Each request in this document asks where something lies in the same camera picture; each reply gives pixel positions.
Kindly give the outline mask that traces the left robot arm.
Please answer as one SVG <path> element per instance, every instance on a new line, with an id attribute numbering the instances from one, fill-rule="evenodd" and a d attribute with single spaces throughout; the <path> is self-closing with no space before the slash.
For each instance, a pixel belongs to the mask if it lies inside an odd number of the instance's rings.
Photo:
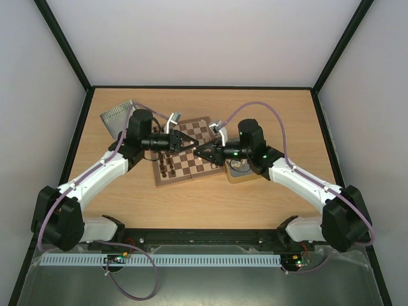
<path id="1" fill-rule="evenodd" d="M 92 199 L 108 184 L 132 170 L 146 151 L 179 153 L 198 146 L 189 135 L 167 127 L 153 132 L 156 121 L 149 109 L 130 106 L 123 113 L 122 130 L 115 142 L 90 168 L 67 183 L 44 187 L 38 194 L 31 224 L 37 246 L 48 243 L 70 251 L 81 242 L 111 242 L 119 222 L 109 216 L 84 218 Z"/>

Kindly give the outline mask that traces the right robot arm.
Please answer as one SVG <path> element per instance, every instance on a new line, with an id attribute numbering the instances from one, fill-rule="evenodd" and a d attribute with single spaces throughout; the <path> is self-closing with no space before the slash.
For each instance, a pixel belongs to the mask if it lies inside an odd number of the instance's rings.
<path id="1" fill-rule="evenodd" d="M 362 244 L 371 227 L 363 197 L 354 186 L 341 186 L 297 167 L 277 149 L 266 144 L 263 130 L 254 119 L 238 124 L 239 139 L 215 138 L 197 147 L 193 154 L 216 165 L 226 160 L 246 160 L 251 171 L 287 187 L 320 213 L 318 217 L 289 218 L 278 234 L 279 245 L 293 249 L 303 241 L 326 242 L 339 252 Z"/>

